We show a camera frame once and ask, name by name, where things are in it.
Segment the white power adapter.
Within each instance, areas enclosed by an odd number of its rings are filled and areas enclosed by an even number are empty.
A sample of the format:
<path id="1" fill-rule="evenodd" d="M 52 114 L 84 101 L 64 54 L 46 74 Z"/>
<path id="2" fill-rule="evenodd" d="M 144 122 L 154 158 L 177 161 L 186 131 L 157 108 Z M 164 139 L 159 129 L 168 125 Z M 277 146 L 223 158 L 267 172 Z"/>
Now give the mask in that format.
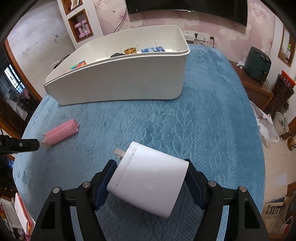
<path id="1" fill-rule="evenodd" d="M 168 218 L 189 163 L 132 142 L 112 175 L 107 191 L 154 215 Z"/>

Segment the rubik's cube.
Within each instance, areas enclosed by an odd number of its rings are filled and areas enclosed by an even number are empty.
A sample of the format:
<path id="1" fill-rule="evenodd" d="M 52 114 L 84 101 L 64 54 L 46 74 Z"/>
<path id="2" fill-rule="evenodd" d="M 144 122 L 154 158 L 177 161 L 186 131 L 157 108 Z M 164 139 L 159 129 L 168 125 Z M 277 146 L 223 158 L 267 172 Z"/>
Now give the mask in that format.
<path id="1" fill-rule="evenodd" d="M 81 67 L 81 66 L 84 66 L 84 65 L 86 65 L 86 64 L 87 64 L 86 61 L 83 60 L 83 61 L 79 62 L 78 64 L 73 65 L 72 67 L 70 67 L 69 70 L 74 70 L 74 69 L 79 68 L 79 67 Z"/>

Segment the green box with gold top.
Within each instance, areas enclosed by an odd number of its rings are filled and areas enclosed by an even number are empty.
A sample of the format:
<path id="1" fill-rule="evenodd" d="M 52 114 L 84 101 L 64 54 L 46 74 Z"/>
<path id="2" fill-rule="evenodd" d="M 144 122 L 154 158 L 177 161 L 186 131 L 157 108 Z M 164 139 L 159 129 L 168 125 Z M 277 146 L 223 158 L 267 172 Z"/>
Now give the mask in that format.
<path id="1" fill-rule="evenodd" d="M 127 49 L 125 49 L 124 53 L 125 53 L 125 55 L 136 54 L 137 49 L 136 49 L 136 47 L 127 48 Z"/>

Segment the white plastic storage bin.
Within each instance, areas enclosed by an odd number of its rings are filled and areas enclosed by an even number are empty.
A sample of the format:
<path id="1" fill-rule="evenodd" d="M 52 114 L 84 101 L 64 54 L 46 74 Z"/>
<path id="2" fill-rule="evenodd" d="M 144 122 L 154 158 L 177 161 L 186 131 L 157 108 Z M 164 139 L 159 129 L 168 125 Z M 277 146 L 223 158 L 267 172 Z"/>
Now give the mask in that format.
<path id="1" fill-rule="evenodd" d="M 165 52 L 142 53 L 163 47 Z M 125 49 L 137 53 L 119 57 Z M 44 89 L 61 105 L 179 97 L 190 48 L 178 26 L 162 25 L 109 34 L 82 45 L 46 78 Z M 69 70 L 85 60 L 86 65 Z"/>

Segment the blue tissue pack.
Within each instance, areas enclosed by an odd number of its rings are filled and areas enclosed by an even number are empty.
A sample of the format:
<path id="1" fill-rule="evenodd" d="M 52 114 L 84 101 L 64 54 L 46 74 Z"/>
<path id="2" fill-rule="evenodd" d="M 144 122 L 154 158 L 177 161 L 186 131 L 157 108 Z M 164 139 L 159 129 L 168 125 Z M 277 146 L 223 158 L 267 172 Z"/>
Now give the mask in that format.
<path id="1" fill-rule="evenodd" d="M 161 46 L 159 47 L 149 47 L 141 49 L 142 53 L 154 53 L 154 52 L 165 52 L 165 49 Z"/>

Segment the white wall power strip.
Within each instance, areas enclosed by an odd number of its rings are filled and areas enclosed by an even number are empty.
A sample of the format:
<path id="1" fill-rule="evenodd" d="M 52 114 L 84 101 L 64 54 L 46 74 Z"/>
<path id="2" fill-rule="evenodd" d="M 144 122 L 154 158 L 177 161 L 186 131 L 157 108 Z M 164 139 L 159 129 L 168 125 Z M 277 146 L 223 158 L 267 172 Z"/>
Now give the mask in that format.
<path id="1" fill-rule="evenodd" d="M 192 44 L 200 44 L 203 46 L 215 46 L 215 38 L 208 33 L 194 32 L 188 30 L 182 30 L 182 34 L 185 40 Z"/>

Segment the white wall shelf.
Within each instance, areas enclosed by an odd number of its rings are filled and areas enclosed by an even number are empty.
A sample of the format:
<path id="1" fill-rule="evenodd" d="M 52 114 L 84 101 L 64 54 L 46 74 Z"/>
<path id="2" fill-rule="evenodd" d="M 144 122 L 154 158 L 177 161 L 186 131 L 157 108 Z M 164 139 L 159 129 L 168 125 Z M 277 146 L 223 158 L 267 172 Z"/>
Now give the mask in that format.
<path id="1" fill-rule="evenodd" d="M 57 3 L 75 49 L 103 36 L 92 0 L 57 0 Z"/>

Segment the black television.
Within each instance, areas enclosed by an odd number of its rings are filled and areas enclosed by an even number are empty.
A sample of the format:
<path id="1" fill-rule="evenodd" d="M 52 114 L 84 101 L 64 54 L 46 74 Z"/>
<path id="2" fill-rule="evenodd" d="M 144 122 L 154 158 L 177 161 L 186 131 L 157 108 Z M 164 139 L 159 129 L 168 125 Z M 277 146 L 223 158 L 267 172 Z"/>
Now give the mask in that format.
<path id="1" fill-rule="evenodd" d="M 193 11 L 247 26 L 248 2 L 244 0 L 129 0 L 126 6 L 130 14 L 157 10 Z"/>

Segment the pink hair roller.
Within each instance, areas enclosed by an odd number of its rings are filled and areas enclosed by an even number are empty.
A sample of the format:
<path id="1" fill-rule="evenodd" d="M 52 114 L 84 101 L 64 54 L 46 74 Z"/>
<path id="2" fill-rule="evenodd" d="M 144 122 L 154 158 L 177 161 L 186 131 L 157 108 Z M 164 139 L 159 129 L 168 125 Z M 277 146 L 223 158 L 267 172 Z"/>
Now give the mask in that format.
<path id="1" fill-rule="evenodd" d="M 41 147 L 50 148 L 63 140 L 72 137 L 79 131 L 79 123 L 74 120 L 68 120 L 65 123 L 51 129 L 43 134 L 44 139 L 41 141 Z"/>

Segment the white plastic bag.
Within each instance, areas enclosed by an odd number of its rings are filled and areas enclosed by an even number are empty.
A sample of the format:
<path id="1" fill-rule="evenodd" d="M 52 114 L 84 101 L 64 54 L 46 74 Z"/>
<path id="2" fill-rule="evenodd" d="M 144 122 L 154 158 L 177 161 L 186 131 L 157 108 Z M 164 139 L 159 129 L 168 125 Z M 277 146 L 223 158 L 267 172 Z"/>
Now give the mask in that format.
<path id="1" fill-rule="evenodd" d="M 253 114 L 255 116 L 257 126 L 259 128 L 261 141 L 264 146 L 276 144 L 280 141 L 278 132 L 276 131 L 273 120 L 270 114 L 265 114 L 260 108 L 258 108 L 253 102 L 249 101 Z"/>

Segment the wooden tv cabinet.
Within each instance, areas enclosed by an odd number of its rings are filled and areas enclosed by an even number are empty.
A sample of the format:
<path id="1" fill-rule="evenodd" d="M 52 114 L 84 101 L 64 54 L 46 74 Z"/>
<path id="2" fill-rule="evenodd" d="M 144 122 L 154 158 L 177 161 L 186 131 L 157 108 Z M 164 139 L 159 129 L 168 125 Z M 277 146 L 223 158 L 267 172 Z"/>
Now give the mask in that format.
<path id="1" fill-rule="evenodd" d="M 250 101 L 252 101 L 262 111 L 268 106 L 273 99 L 273 93 L 269 85 L 265 82 L 260 84 L 257 81 L 250 78 L 240 67 L 236 66 L 237 63 L 229 60 L 230 64 L 237 73 Z"/>

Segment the blue plush table mat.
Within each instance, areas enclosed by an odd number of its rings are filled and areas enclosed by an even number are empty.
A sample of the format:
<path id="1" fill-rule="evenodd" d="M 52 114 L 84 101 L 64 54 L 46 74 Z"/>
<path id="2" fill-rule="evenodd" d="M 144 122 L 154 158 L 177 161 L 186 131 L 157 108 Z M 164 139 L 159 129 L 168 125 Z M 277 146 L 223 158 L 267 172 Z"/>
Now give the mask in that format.
<path id="1" fill-rule="evenodd" d="M 43 134 L 71 119 L 79 123 L 77 134 L 41 147 Z M 182 93 L 172 100 L 61 105 L 46 95 L 23 135 L 30 138 L 36 138 L 40 148 L 17 155 L 13 177 L 35 222 L 55 187 L 69 190 L 91 181 L 109 160 L 118 167 L 132 142 L 189 159 L 221 187 L 246 187 L 259 212 L 262 209 L 265 168 L 259 128 L 238 75 L 216 49 L 191 46 Z M 217 240 L 224 240 L 228 211 L 224 206 Z M 168 218 L 111 193 L 95 213 L 106 240 L 194 240 L 204 211 L 184 180 Z M 75 207 L 71 218 L 75 240 L 83 240 Z"/>

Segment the dark green air fryer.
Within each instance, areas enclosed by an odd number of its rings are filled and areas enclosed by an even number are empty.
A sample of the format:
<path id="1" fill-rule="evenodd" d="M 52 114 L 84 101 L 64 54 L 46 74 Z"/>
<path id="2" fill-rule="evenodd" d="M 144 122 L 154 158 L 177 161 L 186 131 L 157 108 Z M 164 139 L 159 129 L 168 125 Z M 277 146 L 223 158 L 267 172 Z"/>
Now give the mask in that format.
<path id="1" fill-rule="evenodd" d="M 258 83 L 263 84 L 267 79 L 270 68 L 271 59 L 269 56 L 252 46 L 248 52 L 244 65 L 244 71 L 246 74 Z"/>

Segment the black small box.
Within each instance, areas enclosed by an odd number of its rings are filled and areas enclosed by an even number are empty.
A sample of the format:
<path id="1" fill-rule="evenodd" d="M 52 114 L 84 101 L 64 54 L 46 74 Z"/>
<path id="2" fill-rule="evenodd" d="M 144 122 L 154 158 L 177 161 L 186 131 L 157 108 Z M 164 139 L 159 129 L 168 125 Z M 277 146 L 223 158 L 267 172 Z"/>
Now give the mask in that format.
<path id="1" fill-rule="evenodd" d="M 114 53 L 110 57 L 113 58 L 113 57 L 119 57 L 119 56 L 124 56 L 124 55 L 125 54 L 123 54 L 123 53 Z"/>

